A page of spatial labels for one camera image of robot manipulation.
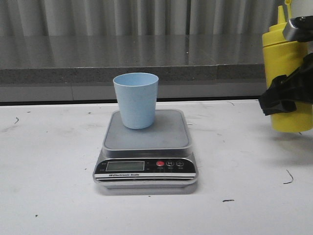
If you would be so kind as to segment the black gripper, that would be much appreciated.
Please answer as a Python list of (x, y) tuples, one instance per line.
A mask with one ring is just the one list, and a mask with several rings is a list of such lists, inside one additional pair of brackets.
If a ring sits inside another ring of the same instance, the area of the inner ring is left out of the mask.
[(291, 113), (296, 103), (313, 103), (313, 53), (303, 58), (303, 64), (292, 74), (273, 79), (270, 87), (259, 97), (264, 115)]

